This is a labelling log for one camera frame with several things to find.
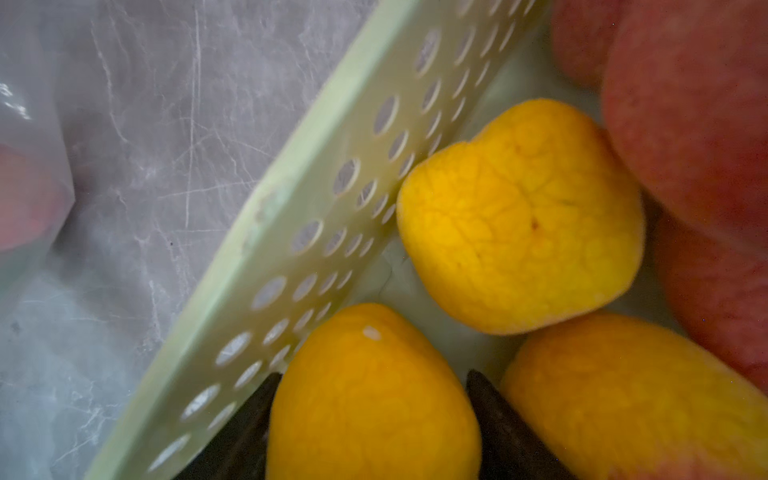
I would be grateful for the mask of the yellow peach upper left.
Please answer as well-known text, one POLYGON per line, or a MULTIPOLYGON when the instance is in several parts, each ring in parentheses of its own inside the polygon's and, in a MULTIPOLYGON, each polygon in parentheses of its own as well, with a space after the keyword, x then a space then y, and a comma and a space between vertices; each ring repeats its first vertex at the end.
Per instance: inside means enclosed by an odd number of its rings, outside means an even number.
POLYGON ((519 104, 416 166, 398 195, 397 225, 430 297, 492 335, 621 296, 646 233, 640 187, 604 129, 550 99, 519 104))

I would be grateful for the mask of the pink peach front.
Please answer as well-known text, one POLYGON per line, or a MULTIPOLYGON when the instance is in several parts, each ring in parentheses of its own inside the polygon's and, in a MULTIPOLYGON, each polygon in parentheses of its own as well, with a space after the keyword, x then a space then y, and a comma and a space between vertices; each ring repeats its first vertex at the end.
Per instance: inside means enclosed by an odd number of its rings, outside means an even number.
POLYGON ((70 189, 48 168, 1 146, 1 251, 49 233, 73 203, 70 189))

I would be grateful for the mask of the large pink peach top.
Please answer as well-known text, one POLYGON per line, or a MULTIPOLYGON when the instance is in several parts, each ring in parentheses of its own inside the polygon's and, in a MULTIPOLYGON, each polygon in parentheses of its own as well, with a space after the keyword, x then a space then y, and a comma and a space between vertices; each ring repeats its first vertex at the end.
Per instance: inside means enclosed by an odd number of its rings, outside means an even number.
POLYGON ((601 92, 613 144, 688 226, 767 251, 767 5, 635 1, 601 92))

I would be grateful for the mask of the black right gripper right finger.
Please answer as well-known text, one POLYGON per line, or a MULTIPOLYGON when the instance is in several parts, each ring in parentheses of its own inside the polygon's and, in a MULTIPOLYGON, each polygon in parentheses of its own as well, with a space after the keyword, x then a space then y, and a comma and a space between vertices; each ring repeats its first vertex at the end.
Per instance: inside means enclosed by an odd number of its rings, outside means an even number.
POLYGON ((485 375, 470 370, 466 392, 482 435, 481 479, 575 479, 485 375))

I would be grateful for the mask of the yellow peach with red spot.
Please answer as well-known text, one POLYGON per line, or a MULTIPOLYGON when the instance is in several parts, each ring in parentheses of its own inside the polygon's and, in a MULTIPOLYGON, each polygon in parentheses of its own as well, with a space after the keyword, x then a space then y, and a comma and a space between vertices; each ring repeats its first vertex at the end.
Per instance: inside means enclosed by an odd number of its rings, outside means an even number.
POLYGON ((689 339, 593 313, 531 333, 501 390, 581 479, 763 479, 767 399, 689 339))

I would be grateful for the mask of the yellow peach front left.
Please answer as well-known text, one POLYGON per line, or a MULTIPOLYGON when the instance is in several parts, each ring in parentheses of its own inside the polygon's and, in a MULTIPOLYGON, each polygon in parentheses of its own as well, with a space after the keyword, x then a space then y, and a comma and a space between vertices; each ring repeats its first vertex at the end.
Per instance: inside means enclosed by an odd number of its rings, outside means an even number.
POLYGON ((271 408, 268 479, 476 479, 481 433, 426 337, 376 303, 346 307, 289 363, 271 408))

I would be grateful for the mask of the pink peach behind top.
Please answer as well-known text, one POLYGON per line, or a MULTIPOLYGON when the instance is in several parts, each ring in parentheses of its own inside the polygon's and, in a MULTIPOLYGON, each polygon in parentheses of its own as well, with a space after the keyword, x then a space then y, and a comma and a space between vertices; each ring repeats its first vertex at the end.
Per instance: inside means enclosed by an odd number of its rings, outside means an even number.
POLYGON ((599 90, 609 50, 631 1, 557 0, 550 26, 555 61, 581 87, 599 90))

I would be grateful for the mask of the clear zip-top bag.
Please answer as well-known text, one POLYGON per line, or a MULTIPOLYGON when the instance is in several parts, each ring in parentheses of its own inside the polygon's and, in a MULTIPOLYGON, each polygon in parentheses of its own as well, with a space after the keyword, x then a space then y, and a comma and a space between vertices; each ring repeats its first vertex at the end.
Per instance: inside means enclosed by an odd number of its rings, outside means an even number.
POLYGON ((75 196, 36 3, 1 3, 1 295, 38 269, 75 196))

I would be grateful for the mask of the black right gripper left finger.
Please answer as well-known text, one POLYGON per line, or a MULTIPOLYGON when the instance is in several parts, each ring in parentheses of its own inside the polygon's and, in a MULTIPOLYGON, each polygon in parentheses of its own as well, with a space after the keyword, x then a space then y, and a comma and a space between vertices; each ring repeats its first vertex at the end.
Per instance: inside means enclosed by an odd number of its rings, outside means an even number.
POLYGON ((281 373, 269 374, 175 479, 264 479, 270 411, 281 379, 281 373))

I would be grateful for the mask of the pink peach centre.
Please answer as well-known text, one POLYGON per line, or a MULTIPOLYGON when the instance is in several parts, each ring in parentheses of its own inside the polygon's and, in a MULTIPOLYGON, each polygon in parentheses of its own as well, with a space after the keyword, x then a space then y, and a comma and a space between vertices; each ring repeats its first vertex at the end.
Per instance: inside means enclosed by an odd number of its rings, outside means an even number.
POLYGON ((767 261, 664 213, 653 258, 665 300, 692 340, 767 391, 767 261))

